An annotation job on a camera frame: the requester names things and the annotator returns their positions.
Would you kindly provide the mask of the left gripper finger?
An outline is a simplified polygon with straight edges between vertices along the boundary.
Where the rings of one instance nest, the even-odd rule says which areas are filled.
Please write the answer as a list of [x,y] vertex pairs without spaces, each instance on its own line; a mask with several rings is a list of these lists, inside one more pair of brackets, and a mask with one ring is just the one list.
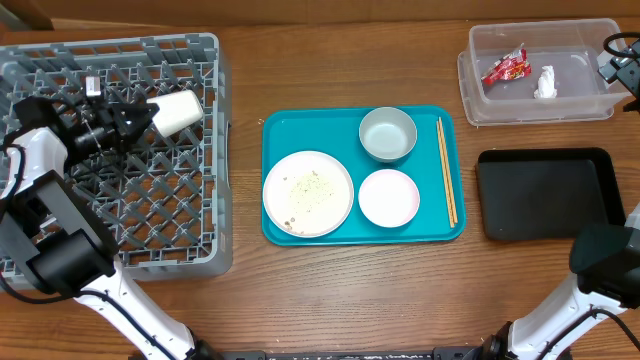
[[124,120],[117,123],[118,148],[131,149],[144,135],[144,132],[152,124],[150,118]]
[[146,120],[152,119],[159,111],[159,106],[155,103],[112,103],[114,115],[124,120]]

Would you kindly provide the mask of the white cup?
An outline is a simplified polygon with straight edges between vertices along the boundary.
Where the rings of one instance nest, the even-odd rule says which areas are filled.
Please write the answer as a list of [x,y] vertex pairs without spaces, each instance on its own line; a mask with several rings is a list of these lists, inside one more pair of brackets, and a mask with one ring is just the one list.
[[199,98],[192,90],[150,98],[146,103],[158,106],[152,122],[162,137],[170,137],[204,117]]

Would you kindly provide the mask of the white tissue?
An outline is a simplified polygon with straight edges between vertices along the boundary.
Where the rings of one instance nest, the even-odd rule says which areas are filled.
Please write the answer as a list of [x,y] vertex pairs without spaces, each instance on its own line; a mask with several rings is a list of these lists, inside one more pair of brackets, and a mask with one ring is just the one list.
[[555,71],[551,65],[542,67],[542,73],[537,81],[537,89],[534,91],[535,99],[555,99],[557,97],[555,87]]

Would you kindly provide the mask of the red snack wrapper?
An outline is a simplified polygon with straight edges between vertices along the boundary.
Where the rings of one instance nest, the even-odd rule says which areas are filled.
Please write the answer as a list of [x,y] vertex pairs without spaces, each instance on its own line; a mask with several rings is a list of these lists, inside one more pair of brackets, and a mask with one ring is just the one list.
[[512,81],[529,76],[532,67],[528,61],[524,44],[515,48],[498,59],[482,75],[481,82],[486,86],[492,86],[498,81]]

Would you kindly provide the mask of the small pink bowl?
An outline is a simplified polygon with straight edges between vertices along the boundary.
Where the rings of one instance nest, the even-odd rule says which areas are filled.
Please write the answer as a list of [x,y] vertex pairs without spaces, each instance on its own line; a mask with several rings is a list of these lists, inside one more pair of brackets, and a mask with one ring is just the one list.
[[415,182],[395,169],[371,173],[361,184],[359,207],[373,224],[397,228],[409,223],[420,207],[420,193]]

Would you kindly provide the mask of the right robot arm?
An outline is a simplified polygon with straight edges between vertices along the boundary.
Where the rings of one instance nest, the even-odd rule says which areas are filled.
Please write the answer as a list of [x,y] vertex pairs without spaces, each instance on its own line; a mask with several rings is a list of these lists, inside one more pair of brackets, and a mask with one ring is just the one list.
[[566,359],[570,346],[601,321],[638,308],[639,213],[625,215],[605,150],[487,150],[476,175],[491,239],[574,242],[567,277],[467,358]]

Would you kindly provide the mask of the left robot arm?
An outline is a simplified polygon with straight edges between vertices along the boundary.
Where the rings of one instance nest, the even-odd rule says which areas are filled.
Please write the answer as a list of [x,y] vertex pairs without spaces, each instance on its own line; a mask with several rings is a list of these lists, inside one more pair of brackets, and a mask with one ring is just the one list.
[[219,358],[124,270],[112,231],[65,180],[67,170],[102,150],[129,150],[155,123],[160,105],[30,96],[14,111],[20,127],[1,146],[9,159],[1,249],[42,295],[26,296],[7,280],[2,289],[36,305],[73,299],[108,321],[143,359]]

